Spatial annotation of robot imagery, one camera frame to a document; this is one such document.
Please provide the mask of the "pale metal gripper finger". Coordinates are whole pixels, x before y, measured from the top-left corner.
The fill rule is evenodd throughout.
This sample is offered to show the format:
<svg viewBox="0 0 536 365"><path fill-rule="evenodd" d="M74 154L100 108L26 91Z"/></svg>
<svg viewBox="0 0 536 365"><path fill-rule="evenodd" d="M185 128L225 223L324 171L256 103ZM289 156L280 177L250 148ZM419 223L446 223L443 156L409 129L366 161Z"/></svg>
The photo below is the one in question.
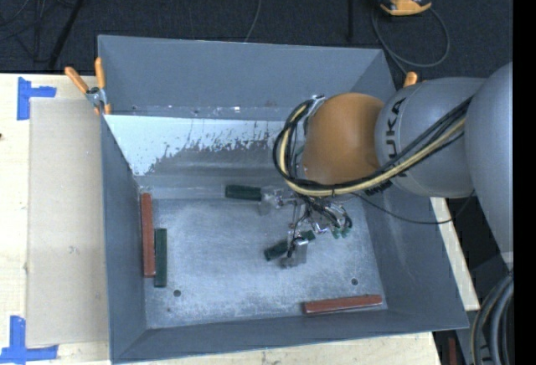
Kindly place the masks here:
<svg viewBox="0 0 536 365"><path fill-rule="evenodd" d="M309 241L307 239L292 240L290 246L280 259L282 268L290 269L307 262L307 249Z"/></svg>
<svg viewBox="0 0 536 365"><path fill-rule="evenodd" d="M259 214L267 215L284 206L284 188L263 187L260 189Z"/></svg>

